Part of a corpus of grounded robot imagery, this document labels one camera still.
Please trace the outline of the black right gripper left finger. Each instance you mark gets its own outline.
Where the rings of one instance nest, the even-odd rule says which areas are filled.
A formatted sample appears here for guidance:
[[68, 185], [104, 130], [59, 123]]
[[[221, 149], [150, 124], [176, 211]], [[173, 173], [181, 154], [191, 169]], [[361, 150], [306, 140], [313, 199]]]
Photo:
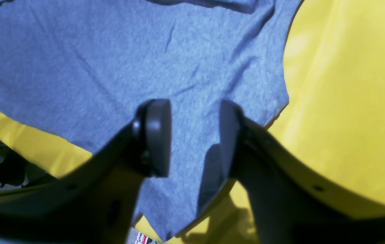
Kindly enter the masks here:
[[0, 192], [0, 242], [123, 244], [147, 177], [167, 177], [172, 112], [151, 99], [86, 163], [61, 179]]

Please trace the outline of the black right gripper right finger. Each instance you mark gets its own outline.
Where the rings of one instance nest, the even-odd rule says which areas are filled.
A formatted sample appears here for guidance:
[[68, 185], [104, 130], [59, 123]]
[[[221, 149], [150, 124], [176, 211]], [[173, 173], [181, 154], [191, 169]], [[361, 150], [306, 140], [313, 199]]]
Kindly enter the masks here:
[[385, 244], [385, 204], [314, 172], [232, 101], [219, 129], [222, 173], [247, 191], [261, 244]]

